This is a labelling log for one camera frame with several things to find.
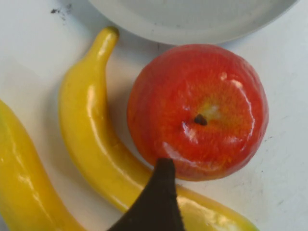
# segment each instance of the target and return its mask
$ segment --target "black pointed object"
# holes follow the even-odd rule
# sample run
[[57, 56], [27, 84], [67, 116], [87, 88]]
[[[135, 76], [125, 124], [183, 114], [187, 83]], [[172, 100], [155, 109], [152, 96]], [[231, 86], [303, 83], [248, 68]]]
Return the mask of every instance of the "black pointed object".
[[109, 231], [185, 231], [177, 202], [173, 160], [157, 160], [140, 196]]

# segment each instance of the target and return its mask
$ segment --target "white surface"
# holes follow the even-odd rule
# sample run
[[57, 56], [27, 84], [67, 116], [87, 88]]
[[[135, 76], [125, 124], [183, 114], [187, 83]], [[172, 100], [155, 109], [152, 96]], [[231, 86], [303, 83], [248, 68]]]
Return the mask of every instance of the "white surface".
[[[56, 92], [63, 74], [110, 23], [85, 0], [73, 0], [67, 13], [69, 3], [2, 1], [0, 98], [26, 126], [69, 210], [87, 230], [102, 231], [120, 213], [86, 184], [71, 163], [57, 127]], [[50, 14], [59, 7], [63, 15]], [[308, 0], [301, 0], [264, 29], [223, 44], [259, 73], [269, 101], [269, 127], [258, 153], [244, 169], [221, 180], [183, 182], [245, 215], [261, 231], [307, 230], [307, 9]], [[139, 71], [167, 48], [122, 32], [108, 64], [113, 122], [135, 153], [125, 119], [128, 94]]]
[[255, 31], [296, 0], [90, 0], [110, 20], [166, 44], [222, 43]]

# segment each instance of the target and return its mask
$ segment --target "apple stem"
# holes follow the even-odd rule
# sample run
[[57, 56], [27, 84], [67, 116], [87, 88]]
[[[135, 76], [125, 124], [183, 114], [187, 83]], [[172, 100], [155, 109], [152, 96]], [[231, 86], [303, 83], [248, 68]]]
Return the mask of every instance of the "apple stem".
[[202, 114], [198, 114], [196, 116], [196, 118], [194, 119], [194, 122], [196, 124], [200, 124], [202, 126], [206, 126], [207, 125], [207, 120], [204, 118], [204, 116]]

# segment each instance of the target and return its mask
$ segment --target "apple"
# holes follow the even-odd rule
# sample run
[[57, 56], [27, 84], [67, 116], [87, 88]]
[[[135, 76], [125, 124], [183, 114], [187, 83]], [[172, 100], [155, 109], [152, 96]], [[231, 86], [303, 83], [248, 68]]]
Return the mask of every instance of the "apple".
[[264, 137], [269, 109], [260, 79], [242, 57], [213, 45], [174, 47], [134, 82], [128, 128], [155, 165], [172, 158], [177, 178], [218, 179], [243, 168]]

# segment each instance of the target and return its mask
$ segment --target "yellow banana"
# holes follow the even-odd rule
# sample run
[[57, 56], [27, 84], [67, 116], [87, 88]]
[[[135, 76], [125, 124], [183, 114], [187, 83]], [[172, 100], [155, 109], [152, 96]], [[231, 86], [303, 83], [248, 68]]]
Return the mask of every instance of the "yellow banana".
[[84, 231], [57, 196], [25, 128], [2, 101], [0, 213], [12, 231]]
[[[105, 66], [118, 40], [107, 27], [85, 57], [66, 74], [59, 92], [64, 141], [89, 183], [121, 211], [137, 199], [151, 172], [125, 147], [108, 114]], [[202, 195], [178, 186], [187, 231], [257, 231], [246, 218]]]

